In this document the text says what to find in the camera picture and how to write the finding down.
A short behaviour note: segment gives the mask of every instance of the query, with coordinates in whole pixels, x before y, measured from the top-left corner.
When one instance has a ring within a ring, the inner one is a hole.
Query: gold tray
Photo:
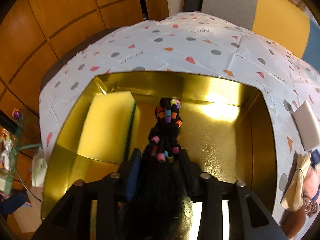
[[[45,178],[43,219],[77,179],[96,181],[118,169],[118,164],[77,155],[93,97],[116,91],[130,91],[140,110],[131,150],[143,150],[147,145],[160,98],[177,97],[183,119],[178,141],[191,161],[219,180],[231,183],[244,180],[273,211],[277,178],[275,143],[268,109],[257,88],[189,73],[122,72],[95,77],[65,121]]]

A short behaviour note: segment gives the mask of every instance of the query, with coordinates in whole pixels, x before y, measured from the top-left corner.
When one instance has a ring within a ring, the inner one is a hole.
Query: black hair
[[[180,102],[174,98],[162,98],[155,109],[157,122],[142,154],[135,196],[123,208],[126,240],[180,239],[188,233],[191,212],[186,214],[189,201],[177,162],[179,113]]]

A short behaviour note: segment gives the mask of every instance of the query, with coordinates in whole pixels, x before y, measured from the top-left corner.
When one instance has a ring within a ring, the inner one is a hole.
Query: silver bolt
[[[73,185],[75,185],[75,186],[82,186],[82,185],[84,185],[84,180],[78,179],[78,180],[76,180],[76,182],[75,182]]]
[[[243,181],[243,180],[237,180],[236,184],[239,186],[239,187],[245,187],[247,184]]]
[[[207,172],[202,172],[200,174],[200,177],[203,178],[203,179],[210,179],[211,175]]]
[[[118,172],[113,172],[110,174],[110,178],[118,179],[118,178],[120,178],[120,174]]]

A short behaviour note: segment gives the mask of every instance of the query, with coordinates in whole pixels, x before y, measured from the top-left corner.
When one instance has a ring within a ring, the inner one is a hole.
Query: gray dot
[[[61,84],[61,81],[59,80],[59,81],[54,85],[54,87],[57,88],[60,84]]]
[[[119,52],[114,52],[114,53],[111,54],[111,57],[116,57],[116,56],[118,56],[118,55],[120,55]]]
[[[231,45],[232,45],[232,46],[235,46],[236,48],[239,48],[239,47],[240,47],[239,44],[236,44],[235,42],[232,42]]]
[[[81,64],[81,65],[78,67],[78,70],[82,70],[84,67],[85,67],[85,64]]]
[[[284,191],[287,186],[287,183],[288,183],[288,176],[287,176],[287,174],[282,173],[280,180],[279,180],[279,189],[281,191]]]
[[[287,100],[283,100],[283,105],[284,105],[284,108],[287,109],[289,112],[291,111],[291,105],[290,103],[287,101]]]
[[[145,71],[145,68],[139,66],[139,67],[133,68],[132,71]]]
[[[77,87],[78,87],[78,85],[79,85],[79,82],[74,83],[74,84],[71,86],[71,90],[73,90],[73,89],[77,88]]]
[[[258,60],[259,60],[263,65],[265,65],[265,64],[266,64],[266,62],[264,61],[264,59],[263,59],[263,58],[258,57]]]
[[[211,53],[214,54],[214,55],[221,55],[221,51],[217,50],[217,49],[211,50]]]

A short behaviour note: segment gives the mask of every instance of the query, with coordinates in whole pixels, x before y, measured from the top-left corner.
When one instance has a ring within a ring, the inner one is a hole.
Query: sponge
[[[139,118],[129,91],[96,95],[81,133],[77,154],[120,164],[126,161],[133,119]]]

